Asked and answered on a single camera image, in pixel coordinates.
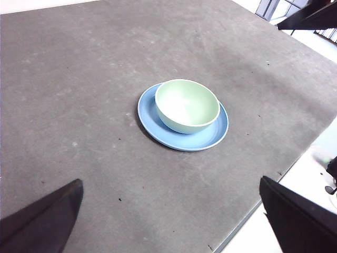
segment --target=plate rim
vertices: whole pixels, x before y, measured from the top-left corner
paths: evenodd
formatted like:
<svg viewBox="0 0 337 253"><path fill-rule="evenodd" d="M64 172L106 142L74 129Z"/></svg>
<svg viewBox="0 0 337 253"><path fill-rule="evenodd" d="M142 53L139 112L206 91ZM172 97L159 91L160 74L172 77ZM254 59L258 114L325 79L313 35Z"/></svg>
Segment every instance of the plate rim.
<svg viewBox="0 0 337 253"><path fill-rule="evenodd" d="M148 127L146 126L146 124L144 124L143 120L142 120L142 117L141 117L141 111L140 111L140 104L141 104L141 100L143 98L143 96L150 90L152 89L153 87L155 86L158 86L158 85L161 85L162 83L158 83L158 84L154 84L152 85L151 87L147 88L143 93L142 95L140 96L139 100L138 100L138 105L137 105L137 112L138 112L138 118L139 120L141 121L143 127L145 128L145 130L149 133L149 135L151 135L156 141L158 141L159 143L171 148L171 149L175 149L175 150L179 150L179 151L188 151L188 152L193 152L193 151L202 151L202 150L205 150L205 149L209 149L217 144L219 144L219 142L221 142L226 134L227 134L227 131L228 131L228 128L229 128L229 118L228 118L228 114L226 112L226 109L225 107L222 105L222 103L219 101L219 104L220 104L220 107L224 110L225 112L225 116L226 116L226 119L227 119L227 126L226 126L226 130L224 132L224 134L221 136L221 138L219 138L216 142L212 143L211 145L208 145L208 146L204 146L204 147L201 147L201 148L188 148L188 149L182 149L182 148L179 148L175 145L172 145L172 144L169 144L168 142L162 140L161 138L158 138L156 135L152 134L152 132L148 129Z"/></svg>

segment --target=light green bowl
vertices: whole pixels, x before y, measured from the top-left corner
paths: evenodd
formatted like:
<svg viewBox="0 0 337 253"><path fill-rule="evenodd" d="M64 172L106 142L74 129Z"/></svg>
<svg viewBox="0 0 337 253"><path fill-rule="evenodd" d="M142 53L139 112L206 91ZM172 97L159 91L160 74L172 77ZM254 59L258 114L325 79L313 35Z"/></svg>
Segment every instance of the light green bowl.
<svg viewBox="0 0 337 253"><path fill-rule="evenodd" d="M199 132L212 124L220 113L219 101L213 92L185 79L160 85L155 102L164 124L179 133Z"/></svg>

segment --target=table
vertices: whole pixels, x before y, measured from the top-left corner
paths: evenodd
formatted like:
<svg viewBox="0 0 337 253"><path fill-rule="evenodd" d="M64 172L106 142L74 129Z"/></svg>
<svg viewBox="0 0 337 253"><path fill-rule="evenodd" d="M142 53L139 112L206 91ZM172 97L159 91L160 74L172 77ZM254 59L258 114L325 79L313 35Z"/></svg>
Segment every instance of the table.
<svg viewBox="0 0 337 253"><path fill-rule="evenodd" d="M211 252L333 120L335 65L230 0L98 1L2 15L2 217L75 178L65 253ZM209 87L230 128L179 152L141 126L142 92Z"/></svg>

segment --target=plate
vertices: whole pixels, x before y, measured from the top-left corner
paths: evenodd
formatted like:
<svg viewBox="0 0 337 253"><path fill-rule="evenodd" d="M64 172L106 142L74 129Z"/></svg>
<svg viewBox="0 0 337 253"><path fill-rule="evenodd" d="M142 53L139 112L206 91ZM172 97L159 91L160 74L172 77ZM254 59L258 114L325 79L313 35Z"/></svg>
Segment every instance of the plate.
<svg viewBox="0 0 337 253"><path fill-rule="evenodd" d="M223 140L228 131L228 115L220 103L219 117L206 129L193 134L178 133L168 128L156 110L154 95L161 83L148 88L138 102L138 115L146 131L161 144L181 151L209 149Z"/></svg>

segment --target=bowl rim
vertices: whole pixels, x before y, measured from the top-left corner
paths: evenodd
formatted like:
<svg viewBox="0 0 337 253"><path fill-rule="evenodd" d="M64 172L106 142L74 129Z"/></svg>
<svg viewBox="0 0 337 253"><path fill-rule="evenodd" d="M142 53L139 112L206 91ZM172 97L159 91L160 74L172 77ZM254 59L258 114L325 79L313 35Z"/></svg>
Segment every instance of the bowl rim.
<svg viewBox="0 0 337 253"><path fill-rule="evenodd" d="M181 123L181 122L179 122L179 121L175 121L175 120L171 119L170 117L168 117L168 116L167 116L167 115L160 109L160 106L159 106L158 103L157 103L157 101L158 101L158 98L157 98L157 97L158 97L158 92L159 92L160 88L163 87L163 85L164 85L165 83L168 83L168 82L171 82L171 81L189 81L189 82L195 83L195 84L197 84L197 85L199 85L199 86L205 88L207 91L209 91L209 92L211 93L211 95L213 96L213 98L215 98L215 100L217 101L217 113L216 113L216 116L215 116L212 120L210 120L209 122L203 123L203 124L184 124L184 123ZM174 121L174 122L176 122L176 123L178 123L178 124L180 124L180 125L186 126L186 127L204 127L204 126L210 125L210 124L213 123L213 122L217 119L217 117L219 117L219 115L220 115L220 103L219 103L219 100L217 99L217 97L215 96L215 94L214 94L209 88L207 88L205 85L202 85L201 83L198 83L198 82L195 82L195 81L192 81L192 80L188 80L188 79L172 79L172 80L168 80L168 81L163 82L163 83L158 87L158 89L156 90L156 93L155 93L155 95L154 95L154 100L155 100L156 106L158 107L158 109L160 110L160 112L161 112L163 115L165 115L165 117L167 117L168 119L170 119L170 120L172 120L172 121Z"/></svg>

